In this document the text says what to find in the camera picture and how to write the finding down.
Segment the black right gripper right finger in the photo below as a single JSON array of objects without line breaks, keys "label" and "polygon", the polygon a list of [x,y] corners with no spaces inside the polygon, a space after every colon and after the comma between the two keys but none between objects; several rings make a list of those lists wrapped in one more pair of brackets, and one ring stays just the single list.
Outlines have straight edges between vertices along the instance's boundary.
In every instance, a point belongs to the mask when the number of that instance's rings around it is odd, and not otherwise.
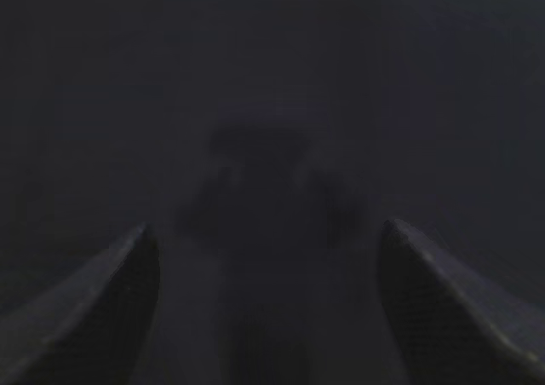
[{"label": "black right gripper right finger", "polygon": [[400,219],[383,224],[377,285],[409,383],[544,382],[544,312]]}]

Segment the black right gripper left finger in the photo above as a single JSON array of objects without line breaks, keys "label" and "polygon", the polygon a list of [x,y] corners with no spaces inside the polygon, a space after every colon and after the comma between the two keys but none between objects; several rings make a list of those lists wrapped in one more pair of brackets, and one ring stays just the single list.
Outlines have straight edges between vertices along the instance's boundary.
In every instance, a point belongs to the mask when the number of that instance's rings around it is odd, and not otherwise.
[{"label": "black right gripper left finger", "polygon": [[3,384],[127,384],[152,328],[160,251],[142,224],[1,319]]}]

